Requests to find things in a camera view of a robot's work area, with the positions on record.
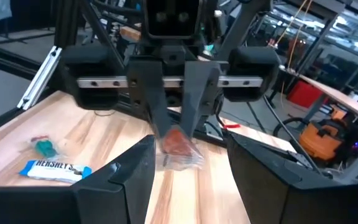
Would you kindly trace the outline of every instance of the candy wrapper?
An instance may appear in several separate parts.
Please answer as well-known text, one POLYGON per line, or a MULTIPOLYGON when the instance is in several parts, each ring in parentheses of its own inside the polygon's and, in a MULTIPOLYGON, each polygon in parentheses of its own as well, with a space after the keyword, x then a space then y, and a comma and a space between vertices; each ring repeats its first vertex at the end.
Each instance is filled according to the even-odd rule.
POLYGON ((45 159, 55 161, 62 157, 58 153, 56 145, 50 140, 49 136, 37 136, 31 139, 31 145, 45 159))
POLYGON ((157 154, 157 163, 164 169, 184 170, 203 166, 203 155, 179 126, 173 126, 169 130, 160 140, 160 146, 161 153, 157 154))
POLYGON ((33 160, 27 162, 20 175, 45 180, 59 180, 75 183, 91 175, 92 170, 87 166, 78 166, 64 162, 48 160, 33 160))

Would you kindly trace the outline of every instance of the wooden tabletop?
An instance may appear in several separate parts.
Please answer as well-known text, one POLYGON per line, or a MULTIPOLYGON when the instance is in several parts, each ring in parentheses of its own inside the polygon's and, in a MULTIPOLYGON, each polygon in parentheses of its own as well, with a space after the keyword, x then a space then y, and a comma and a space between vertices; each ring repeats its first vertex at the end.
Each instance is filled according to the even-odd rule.
POLYGON ((312 80, 311 78, 305 76, 301 76, 301 78, 358 115, 358 102, 356 100, 353 100, 340 91, 317 82, 316 80, 312 80))
MULTIPOLYGON (((233 131, 293 151, 288 142, 251 128, 233 131)), ((97 170, 151 133, 145 121, 117 111, 97 116, 77 107, 71 96, 56 92, 0 128, 0 186, 68 185, 18 174, 27 161, 41 159, 29 144, 34 136, 49 135, 66 155, 62 162, 97 170)), ((194 142, 204 155, 204 167, 156 171, 146 223, 249 223, 226 149, 194 142)))

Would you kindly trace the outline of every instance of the red container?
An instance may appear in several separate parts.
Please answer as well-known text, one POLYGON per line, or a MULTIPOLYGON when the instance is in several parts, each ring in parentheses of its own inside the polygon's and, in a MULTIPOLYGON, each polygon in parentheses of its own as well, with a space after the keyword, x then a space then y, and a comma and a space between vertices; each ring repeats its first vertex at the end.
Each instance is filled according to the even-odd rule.
POLYGON ((322 94, 323 92, 313 85, 299 80, 287 95, 287 100, 299 106, 309 108, 322 94))

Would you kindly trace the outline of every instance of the lab floor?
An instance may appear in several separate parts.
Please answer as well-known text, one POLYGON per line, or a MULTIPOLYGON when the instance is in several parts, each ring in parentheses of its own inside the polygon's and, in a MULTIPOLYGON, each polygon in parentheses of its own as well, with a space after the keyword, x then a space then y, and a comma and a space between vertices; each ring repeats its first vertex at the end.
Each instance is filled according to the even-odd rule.
MULTIPOLYGON (((21 32, 20 36, 22 35, 34 35, 34 31, 29 31, 28 34, 21 32)), ((80 32, 77 42, 81 43, 83 38, 84 32, 80 32)), ((54 36, 41 37, 23 42, 0 44, 0 48, 42 62, 53 46, 53 39, 54 36)), ((13 109, 17 105, 28 84, 28 80, 0 70, 0 115, 13 109)), ((280 94, 275 96, 273 103, 276 106, 275 112, 281 120, 290 117, 304 117, 307 113, 307 108, 302 108, 287 101, 285 96, 281 97, 280 94)), ((247 103, 232 103, 225 100, 221 116, 259 131, 264 129, 268 134, 271 134, 274 127, 278 124, 278 121, 274 118, 273 114, 267 108, 265 101, 262 99, 251 102, 249 105, 247 103)), ((325 117, 325 114, 319 112, 313 119, 323 119, 325 117)))

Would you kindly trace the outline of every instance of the snack bag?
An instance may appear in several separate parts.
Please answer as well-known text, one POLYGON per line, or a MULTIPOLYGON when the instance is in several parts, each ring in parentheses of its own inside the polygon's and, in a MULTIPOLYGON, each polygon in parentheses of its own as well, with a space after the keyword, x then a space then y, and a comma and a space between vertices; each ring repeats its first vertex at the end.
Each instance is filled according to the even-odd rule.
POLYGON ((184 170, 203 165, 203 155, 179 126, 172 126, 160 140, 160 145, 161 154, 157 155, 157 160, 164 169, 184 170))
POLYGON ((87 166, 67 164, 48 160, 32 160, 27 162, 20 175, 44 180, 59 180, 75 183, 91 175, 92 170, 87 166))
POLYGON ((50 140, 49 136, 36 136, 31 139, 31 145, 45 159, 54 161, 62 157, 58 153, 55 144, 50 140))

